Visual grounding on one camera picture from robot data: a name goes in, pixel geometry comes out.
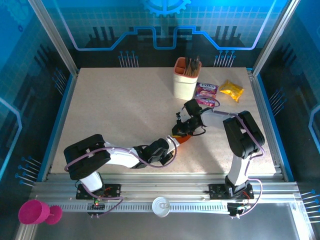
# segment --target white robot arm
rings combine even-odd
[[[95,196],[103,193],[103,180],[97,170],[104,164],[122,165],[131,169],[151,166],[163,168],[175,158],[179,138],[188,138],[204,134],[205,127],[215,126],[225,129],[227,139],[234,157],[229,174],[225,178],[226,195],[231,199],[241,195],[252,187],[247,178],[249,156],[259,150],[264,153],[262,145],[265,138],[248,111],[227,113],[216,111],[211,107],[202,109],[195,99],[184,104],[176,114],[176,125],[172,128],[172,136],[160,138],[150,145],[123,148],[105,142],[100,134],[90,136],[64,150],[72,180],[80,180],[85,189]],[[152,165],[160,162],[162,166]]]

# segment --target orange object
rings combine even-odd
[[[181,136],[172,136],[172,137],[175,138],[179,144],[183,144],[184,142],[188,141],[192,136],[187,135],[184,137],[181,137]]]
[[[219,91],[231,96],[237,103],[239,103],[239,98],[244,93],[244,88],[227,80],[219,87]]]

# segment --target chip bag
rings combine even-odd
[[[244,93],[244,88],[227,80],[219,87],[219,91],[231,96],[237,103],[239,103],[240,96]]]
[[[196,102],[213,108],[216,104],[217,89],[217,85],[197,82],[195,87]]]

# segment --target glass panel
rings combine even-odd
[[[319,1],[300,2],[260,73],[293,176],[302,193],[316,189],[317,194],[320,193],[319,9]]]
[[[204,67],[251,68],[287,0],[43,2],[79,68],[172,67],[197,55]]]
[[[70,73],[28,1],[0,4],[0,232],[6,240],[15,237]]]

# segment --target beige table surface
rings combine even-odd
[[[198,82],[222,85],[226,80],[244,87],[236,103],[218,92],[226,112],[251,112],[258,126],[263,127],[245,68],[204,67]],[[102,134],[106,142],[121,147],[148,145],[171,134],[176,113],[186,102],[173,96],[173,68],[82,68],[75,85],[51,173],[65,173],[63,151],[69,145],[94,134]],[[222,129],[207,127],[204,135],[183,143],[177,158],[161,169],[146,167],[129,169],[106,164],[100,173],[228,173],[233,153]],[[268,143],[266,155],[252,161],[249,173],[273,174],[274,164]]]

